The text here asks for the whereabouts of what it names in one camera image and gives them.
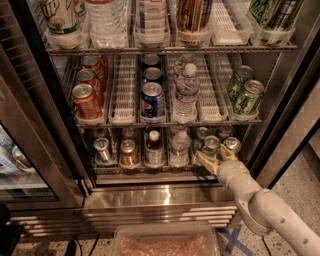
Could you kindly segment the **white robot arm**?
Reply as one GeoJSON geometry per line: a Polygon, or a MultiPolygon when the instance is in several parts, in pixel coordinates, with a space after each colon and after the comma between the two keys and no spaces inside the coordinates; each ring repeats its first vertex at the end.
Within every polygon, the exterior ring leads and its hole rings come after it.
{"type": "Polygon", "coordinates": [[[199,162],[234,196],[246,226],[264,236],[275,230],[299,256],[320,256],[320,237],[276,193],[262,188],[236,155],[221,145],[221,159],[196,153],[199,162]]]}

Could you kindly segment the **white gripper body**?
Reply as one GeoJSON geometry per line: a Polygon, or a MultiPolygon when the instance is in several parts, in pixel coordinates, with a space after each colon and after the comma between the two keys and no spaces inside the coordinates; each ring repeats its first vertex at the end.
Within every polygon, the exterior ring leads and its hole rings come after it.
{"type": "Polygon", "coordinates": [[[262,187],[239,160],[224,161],[217,170],[218,181],[229,189],[235,199],[250,200],[262,187]]]}

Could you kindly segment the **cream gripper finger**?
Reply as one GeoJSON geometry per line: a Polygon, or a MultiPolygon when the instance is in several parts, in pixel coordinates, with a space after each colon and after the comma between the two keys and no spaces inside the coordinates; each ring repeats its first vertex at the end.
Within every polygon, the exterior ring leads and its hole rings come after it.
{"type": "Polygon", "coordinates": [[[223,144],[220,145],[220,156],[223,161],[237,160],[236,155],[223,144]]]}
{"type": "Polygon", "coordinates": [[[197,158],[210,174],[217,175],[219,162],[216,159],[211,159],[200,151],[197,152],[197,158]]]}

